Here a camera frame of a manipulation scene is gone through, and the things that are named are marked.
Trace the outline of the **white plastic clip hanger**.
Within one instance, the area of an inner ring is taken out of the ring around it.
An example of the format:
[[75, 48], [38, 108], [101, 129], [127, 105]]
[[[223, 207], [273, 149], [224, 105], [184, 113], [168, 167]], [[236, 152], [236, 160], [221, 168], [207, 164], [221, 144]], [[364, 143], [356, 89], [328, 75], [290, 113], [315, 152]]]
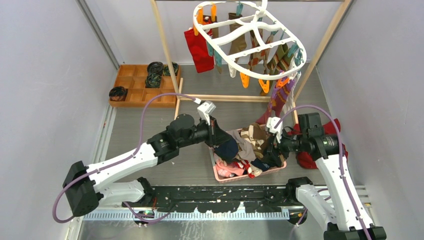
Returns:
[[[212, 25], [212, 24], [215, 24], [215, 23], [218, 23], [218, 22], [224, 22], [224, 21], [229, 20], [229, 17], [227, 19], [224, 19], [224, 20], [217, 20], [216, 19], [217, 7], [219, 5], [223, 5], [223, 4], [224, 3], [214, 4], [212, 6], [211, 5], [205, 5], [204, 7], [202, 7], [201, 11], [202, 11], [203, 17], [202, 17], [202, 20], [198, 18], [198, 23], [202, 27], [204, 27], [204, 26], [207, 26], [207, 25]], [[254, 15], [255, 12], [256, 12], [256, 9], [252, 8], [249, 5], [244, 5], [244, 4], [240, 4], [240, 3], [237, 3], [237, 2], [236, 2], [235, 5], [236, 5], [236, 9], [235, 9], [234, 13], [236, 13], [237, 16], [242, 15], [242, 17], [240, 17], [240, 18]], [[263, 16], [263, 17], [259, 18], [257, 23], [273, 25], [276, 22], [271, 20], [269, 17]], [[281, 28], [278, 28], [275, 31], [269, 31], [267, 29], [263, 29], [262, 27], [258, 27], [256, 29], [259, 32], [259, 37], [257, 38], [257, 40], [260, 39], [265, 44], [270, 44], [270, 43], [280, 41], [282, 39], [286, 39], [286, 38], [290, 37], [287, 33], [284, 33]], [[222, 36], [225, 36], [225, 35], [231, 33], [230, 32], [230, 25], [213, 27], [213, 28], [210, 28], [210, 29], [206, 29], [204, 31], [212, 39], [217, 39], [217, 38], [220, 38]], [[242, 34], [245, 34], [245, 41], [246, 41], [246, 44], [247, 44], [247, 47], [246, 47], [245, 50], [253, 49], [252, 44], [251, 44], [250, 31], [248, 31], [246, 33], [242, 33]], [[227, 56], [229, 56], [228, 53], [230, 51], [231, 42], [232, 41], [220, 46], [221, 50]], [[289, 53], [294, 54], [294, 56], [291, 60], [291, 63], [290, 63], [290, 68], [289, 68], [288, 71], [293, 70], [294, 68], [296, 68], [298, 66], [301, 66], [303, 63], [305, 65], [306, 61], [302, 60], [303, 54], [305, 52], [302, 49], [299, 50], [300, 48], [299, 48], [298, 44], [296, 42], [293, 42], [293, 41], [286, 42], [285, 44], [287, 44], [290, 48]], [[278, 76], [278, 75], [281, 75], [281, 74], [288, 72], [288, 71], [282, 71], [281, 70], [279, 72], [279, 74], [277, 74], [277, 75], [270, 75], [270, 74], [266, 73], [267, 63], [272, 59], [272, 57], [274, 56], [278, 46], [280, 46], [280, 45], [284, 45], [284, 44], [278, 44], [277, 46], [271, 47], [270, 49], [262, 50], [265, 53], [265, 62], [266, 62], [265, 67], [263, 66], [263, 63], [261, 61], [258, 65], [256, 65], [254, 67], [254, 70], [253, 70], [254, 73], [260, 74], [260, 75], [266, 75], [268, 77], [268, 76]], [[277, 80], [269, 80], [269, 79], [266, 80], [266, 79], [262, 79], [262, 78], [261, 79], [254, 78], [254, 77], [251, 77], [249, 75], [240, 73], [239, 71], [231, 72], [230, 66], [228, 65], [228, 63], [225, 60], [223, 60], [222, 56], [218, 53], [218, 51], [214, 50], [209, 42], [206, 42], [206, 46], [207, 46], [209, 55], [214, 58], [215, 64], [216, 65], [226, 64], [228, 66], [228, 71], [229, 71], [230, 77], [239, 78], [240, 81], [241, 81], [242, 87], [245, 88], [245, 89], [249, 87], [251, 81], [255, 80], [255, 81], [258, 82], [258, 84], [262, 88], [262, 91], [267, 93], [270, 90], [270, 88], [272, 87], [272, 84], [276, 85], [277, 81], [280, 80], [280, 79], [283, 79], [284, 77], [292, 77], [293, 78], [297, 74], [297, 72], [301, 72], [301, 69], [304, 67], [304, 65], [303, 65], [300, 70], [295, 70], [291, 74], [277, 78]], [[249, 66], [248, 66], [249, 59], [250, 59], [250, 54], [247, 54], [246, 56], [236, 58], [234, 62], [237, 63], [238, 65], [240, 65], [242, 68], [249, 70]]]

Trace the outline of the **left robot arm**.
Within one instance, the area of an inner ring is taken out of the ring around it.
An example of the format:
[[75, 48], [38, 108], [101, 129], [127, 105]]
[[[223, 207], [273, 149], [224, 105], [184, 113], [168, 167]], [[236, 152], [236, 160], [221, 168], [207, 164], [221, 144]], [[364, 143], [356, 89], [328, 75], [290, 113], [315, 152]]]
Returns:
[[150, 185], [145, 179], [132, 182], [119, 180], [177, 157], [181, 148], [199, 143], [211, 148], [219, 147], [231, 139], [214, 117], [195, 124], [191, 115], [180, 114], [164, 131], [142, 143], [139, 149], [96, 164], [84, 165], [77, 161], [70, 166], [62, 185], [72, 215], [81, 217], [100, 205], [121, 202], [148, 207], [154, 197], [147, 190]]

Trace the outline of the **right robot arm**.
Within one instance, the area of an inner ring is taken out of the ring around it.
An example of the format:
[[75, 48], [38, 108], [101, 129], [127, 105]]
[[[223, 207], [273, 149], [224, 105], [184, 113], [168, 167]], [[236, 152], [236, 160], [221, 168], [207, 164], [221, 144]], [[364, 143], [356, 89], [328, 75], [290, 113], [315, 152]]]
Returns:
[[268, 118], [265, 128], [272, 141], [266, 155], [277, 158], [289, 153], [308, 153], [323, 176], [332, 203], [320, 195], [307, 177], [288, 180], [287, 202], [304, 205], [320, 224], [325, 240], [385, 240], [386, 231], [374, 224], [355, 189], [338, 136], [325, 132], [319, 113], [299, 115], [298, 124], [299, 132], [295, 132], [285, 130], [279, 117]]

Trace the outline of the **maroon purple orange striped sock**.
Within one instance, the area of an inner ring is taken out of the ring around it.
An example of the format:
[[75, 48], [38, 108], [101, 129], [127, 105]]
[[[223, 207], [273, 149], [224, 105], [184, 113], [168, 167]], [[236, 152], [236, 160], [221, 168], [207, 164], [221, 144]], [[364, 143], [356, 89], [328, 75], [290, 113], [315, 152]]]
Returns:
[[279, 79], [274, 86], [272, 95], [271, 95], [271, 107], [275, 113], [276, 117], [280, 117], [283, 112], [283, 106], [286, 103], [286, 98], [288, 96], [289, 90], [286, 84], [292, 77], [284, 77]]

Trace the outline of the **navy sock red cuff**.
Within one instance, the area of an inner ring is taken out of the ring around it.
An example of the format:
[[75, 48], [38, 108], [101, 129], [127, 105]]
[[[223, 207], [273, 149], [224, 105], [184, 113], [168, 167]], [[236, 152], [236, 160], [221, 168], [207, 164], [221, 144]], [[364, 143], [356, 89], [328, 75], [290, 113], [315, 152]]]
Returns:
[[215, 147], [213, 151], [224, 162], [231, 164], [235, 161], [239, 149], [236, 140], [232, 138], [229, 141], [219, 145], [218, 147]]

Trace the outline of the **maroon orange heel sock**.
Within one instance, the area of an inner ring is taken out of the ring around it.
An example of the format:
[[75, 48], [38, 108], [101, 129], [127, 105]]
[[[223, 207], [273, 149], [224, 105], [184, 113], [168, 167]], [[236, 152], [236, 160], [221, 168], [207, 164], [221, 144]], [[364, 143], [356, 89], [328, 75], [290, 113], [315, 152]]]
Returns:
[[259, 117], [255, 122], [259, 125], [265, 125], [267, 123], [268, 118], [272, 116], [272, 112], [272, 107], [268, 106], [265, 112], [261, 115], [261, 117]]

